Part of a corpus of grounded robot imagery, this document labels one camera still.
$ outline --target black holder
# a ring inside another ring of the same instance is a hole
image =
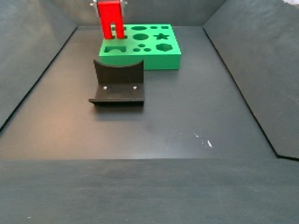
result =
[[[96,104],[144,103],[144,62],[129,66],[109,66],[93,60],[97,73],[97,93],[88,101]]]

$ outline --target green shape sorter block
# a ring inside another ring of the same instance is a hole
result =
[[[104,39],[98,61],[112,66],[144,61],[144,70],[178,69],[181,51],[169,24],[125,24],[125,38]]]

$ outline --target red object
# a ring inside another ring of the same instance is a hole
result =
[[[101,29],[104,39],[112,39],[110,24],[116,26],[116,37],[122,39],[124,33],[124,19],[121,14],[121,6],[118,1],[97,2],[97,13],[100,15]]]

